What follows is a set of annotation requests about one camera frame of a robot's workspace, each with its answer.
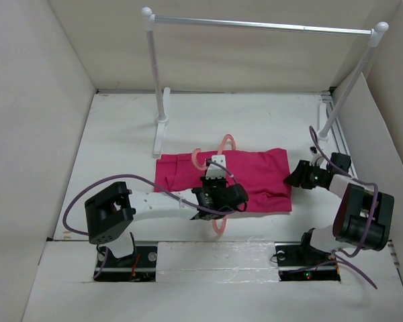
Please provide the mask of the pink plastic hanger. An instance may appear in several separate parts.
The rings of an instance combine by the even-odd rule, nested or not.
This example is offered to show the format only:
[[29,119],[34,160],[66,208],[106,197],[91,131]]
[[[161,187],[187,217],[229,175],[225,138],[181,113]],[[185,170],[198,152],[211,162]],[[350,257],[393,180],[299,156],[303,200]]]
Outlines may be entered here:
[[[232,135],[230,134],[226,134],[219,147],[217,150],[217,154],[222,154],[223,151],[225,150],[225,147],[227,144],[230,144],[231,150],[235,150],[236,149],[236,142],[235,139]],[[192,164],[195,166],[196,169],[198,170],[206,170],[207,167],[207,163],[201,163],[199,162],[199,160],[197,159],[197,156],[202,152],[202,150],[200,148],[196,148],[192,153],[191,153],[191,161]],[[227,217],[224,217],[223,219],[221,219],[221,223],[220,226],[218,226],[218,221],[213,221],[212,222],[212,227],[213,230],[216,232],[217,235],[222,235],[225,232],[226,229],[226,224],[227,224]]]

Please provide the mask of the magenta trousers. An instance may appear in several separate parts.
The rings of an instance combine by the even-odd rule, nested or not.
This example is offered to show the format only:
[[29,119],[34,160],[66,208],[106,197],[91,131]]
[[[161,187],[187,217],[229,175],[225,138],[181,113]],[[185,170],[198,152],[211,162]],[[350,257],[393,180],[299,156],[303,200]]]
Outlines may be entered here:
[[[287,151],[274,148],[266,152],[227,150],[226,167],[249,195],[247,211],[289,213],[292,188],[284,180],[290,175]],[[154,182],[168,191],[200,187],[203,170],[198,170],[191,154],[164,154],[156,161]]]

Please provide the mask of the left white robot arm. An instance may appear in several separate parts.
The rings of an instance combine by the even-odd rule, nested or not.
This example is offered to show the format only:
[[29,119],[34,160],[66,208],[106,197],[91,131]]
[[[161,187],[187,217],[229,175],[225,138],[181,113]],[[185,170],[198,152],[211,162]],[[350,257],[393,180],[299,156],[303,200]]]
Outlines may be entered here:
[[239,183],[208,180],[202,187],[170,193],[142,193],[128,189],[124,181],[114,182],[85,201],[90,244],[109,249],[122,266],[136,259],[134,221],[177,217],[188,220],[219,220],[236,211],[246,211],[249,196]]

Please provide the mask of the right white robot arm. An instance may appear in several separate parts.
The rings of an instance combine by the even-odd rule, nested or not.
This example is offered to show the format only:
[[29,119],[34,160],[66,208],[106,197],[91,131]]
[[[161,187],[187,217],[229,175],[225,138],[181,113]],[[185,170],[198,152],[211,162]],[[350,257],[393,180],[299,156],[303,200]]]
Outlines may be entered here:
[[376,186],[352,178],[348,171],[351,157],[333,152],[326,168],[320,163],[300,160],[284,183],[311,190],[322,187],[336,195],[341,203],[332,225],[305,232],[295,257],[309,266],[329,260],[333,251],[381,251],[390,234],[394,197]]

